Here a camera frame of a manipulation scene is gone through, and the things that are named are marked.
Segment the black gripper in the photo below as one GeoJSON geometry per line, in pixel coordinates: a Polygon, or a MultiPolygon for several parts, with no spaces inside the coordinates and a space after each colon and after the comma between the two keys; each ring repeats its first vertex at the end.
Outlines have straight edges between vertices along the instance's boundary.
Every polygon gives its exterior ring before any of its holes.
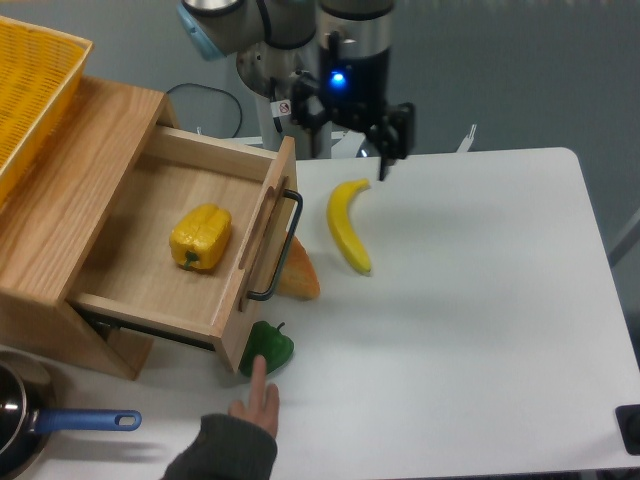
{"type": "Polygon", "coordinates": [[[319,82],[303,71],[291,87],[291,120],[307,133],[329,121],[357,132],[379,153],[378,180],[406,159],[415,145],[415,105],[387,105],[390,50],[358,58],[338,58],[320,50],[319,82]]]}

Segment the grey sleeved forearm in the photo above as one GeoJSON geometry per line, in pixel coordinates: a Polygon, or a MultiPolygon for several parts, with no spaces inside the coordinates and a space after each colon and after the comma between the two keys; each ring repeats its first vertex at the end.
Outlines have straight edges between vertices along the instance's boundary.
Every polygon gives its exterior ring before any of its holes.
{"type": "Polygon", "coordinates": [[[208,414],[162,479],[269,479],[277,453],[276,440],[263,428],[227,414],[208,414]]]}

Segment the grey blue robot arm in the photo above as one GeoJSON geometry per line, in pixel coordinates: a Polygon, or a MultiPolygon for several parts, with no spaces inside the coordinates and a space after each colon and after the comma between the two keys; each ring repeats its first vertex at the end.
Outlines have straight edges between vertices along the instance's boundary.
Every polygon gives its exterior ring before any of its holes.
{"type": "Polygon", "coordinates": [[[387,100],[392,1],[181,1],[206,60],[230,55],[256,100],[263,145],[287,136],[300,159],[328,158],[334,126],[361,133],[386,178],[415,143],[415,107],[387,100]]]}

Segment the person's hand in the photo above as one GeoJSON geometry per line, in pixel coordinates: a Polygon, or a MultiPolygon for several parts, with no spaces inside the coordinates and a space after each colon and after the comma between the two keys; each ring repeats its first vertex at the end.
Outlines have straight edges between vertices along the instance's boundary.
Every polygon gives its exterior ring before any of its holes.
{"type": "Polygon", "coordinates": [[[228,414],[249,422],[276,439],[279,430],[280,393],[274,383],[267,382],[267,362],[262,355],[253,360],[248,400],[234,400],[228,414]]]}

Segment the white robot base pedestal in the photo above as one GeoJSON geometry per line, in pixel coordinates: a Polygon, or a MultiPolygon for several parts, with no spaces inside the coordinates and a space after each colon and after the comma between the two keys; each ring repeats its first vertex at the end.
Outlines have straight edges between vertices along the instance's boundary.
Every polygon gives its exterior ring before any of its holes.
{"type": "Polygon", "coordinates": [[[296,158],[312,159],[312,147],[317,156],[326,158],[357,158],[374,154],[362,133],[345,127],[325,124],[315,137],[291,121],[291,87],[303,74],[318,74],[318,53],[311,42],[297,49],[284,50],[256,43],[239,52],[237,73],[255,99],[263,147],[276,151],[284,137],[295,140],[296,158]]]}

